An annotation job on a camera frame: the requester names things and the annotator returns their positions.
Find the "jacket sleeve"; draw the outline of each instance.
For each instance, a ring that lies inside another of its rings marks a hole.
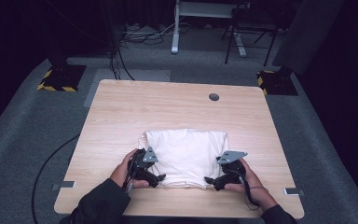
[[[106,179],[86,194],[72,215],[63,218],[60,224],[118,223],[130,200],[113,180]]]
[[[265,211],[261,217],[266,224],[297,224],[296,220],[278,204]]]

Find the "wooden table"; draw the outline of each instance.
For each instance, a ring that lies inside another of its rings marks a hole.
[[[211,93],[218,101],[209,99]],[[71,213],[81,197],[102,183],[138,146],[146,130],[196,129],[227,132],[231,150],[245,158],[277,202],[293,217],[304,211],[298,196],[283,194],[295,183],[257,87],[145,81],[101,81],[64,178],[58,213]],[[210,189],[134,189],[124,215],[165,217],[259,217],[236,192]]]

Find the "white cloth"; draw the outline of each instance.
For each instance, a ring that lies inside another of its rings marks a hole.
[[[158,157],[158,162],[148,171],[166,175],[160,186],[206,189],[205,176],[220,176],[216,157],[228,150],[227,133],[191,129],[146,131],[139,139],[139,148],[148,147],[152,147]]]

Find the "stand base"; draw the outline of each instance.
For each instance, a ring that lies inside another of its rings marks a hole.
[[[288,78],[281,83],[275,81],[274,71],[257,72],[257,82],[265,95],[298,95],[292,79]]]
[[[86,65],[67,65],[64,69],[50,67],[37,86],[45,91],[77,91],[77,85],[83,76]]]
[[[171,53],[177,54],[179,51],[179,35],[173,35]]]
[[[248,55],[246,54],[246,49],[243,46],[241,34],[236,33],[234,34],[234,37],[235,37],[235,42],[237,43],[237,48],[238,48],[238,52],[240,53],[240,56],[242,58],[246,58],[246,56]]]

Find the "hand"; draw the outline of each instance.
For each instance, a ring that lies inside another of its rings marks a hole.
[[[113,173],[110,175],[110,178],[115,181],[121,188],[123,187],[124,182],[126,181],[127,173],[128,173],[128,164],[131,157],[135,154],[138,149],[134,149],[129,154],[124,157],[123,162],[119,164]],[[145,180],[133,180],[133,187],[135,189],[139,188],[147,188],[149,187],[149,183]]]
[[[255,174],[255,172],[250,168],[248,163],[243,158],[240,158],[240,162],[246,170],[245,179],[249,184],[252,198],[255,202],[260,204],[260,207],[263,212],[270,207],[276,205],[277,202],[265,189],[263,189],[263,184],[261,183],[258,176]],[[245,186],[243,184],[225,184],[225,189],[236,191],[238,193],[246,192]]]

